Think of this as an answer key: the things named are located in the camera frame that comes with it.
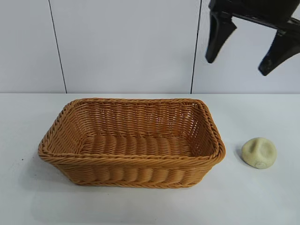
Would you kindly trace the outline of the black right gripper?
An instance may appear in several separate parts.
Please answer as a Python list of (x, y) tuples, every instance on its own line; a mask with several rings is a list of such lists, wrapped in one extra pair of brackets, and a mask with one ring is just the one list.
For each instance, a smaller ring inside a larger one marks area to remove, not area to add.
[(300, 53), (300, 21), (292, 17), (298, 0), (212, 0), (210, 35), (205, 58), (213, 63), (230, 35), (237, 29), (232, 16), (277, 29), (258, 69), (263, 76)]

